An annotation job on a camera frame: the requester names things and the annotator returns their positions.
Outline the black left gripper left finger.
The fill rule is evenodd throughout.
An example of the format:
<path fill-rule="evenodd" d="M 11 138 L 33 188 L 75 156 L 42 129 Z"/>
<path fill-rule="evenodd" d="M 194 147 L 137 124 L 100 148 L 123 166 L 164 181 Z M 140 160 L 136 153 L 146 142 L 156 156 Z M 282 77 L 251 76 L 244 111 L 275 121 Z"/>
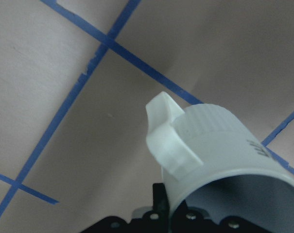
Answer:
<path fill-rule="evenodd" d="M 169 232 L 170 206 L 164 183 L 154 183 L 153 186 L 153 217 L 156 233 Z"/>

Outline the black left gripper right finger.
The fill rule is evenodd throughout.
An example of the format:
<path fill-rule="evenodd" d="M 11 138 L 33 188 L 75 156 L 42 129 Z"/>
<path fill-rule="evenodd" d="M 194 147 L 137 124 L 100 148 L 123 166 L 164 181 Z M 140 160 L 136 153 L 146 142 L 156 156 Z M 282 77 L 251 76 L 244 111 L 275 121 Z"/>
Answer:
<path fill-rule="evenodd" d="M 186 201 L 182 201 L 175 211 L 176 218 L 187 218 L 189 212 Z"/>

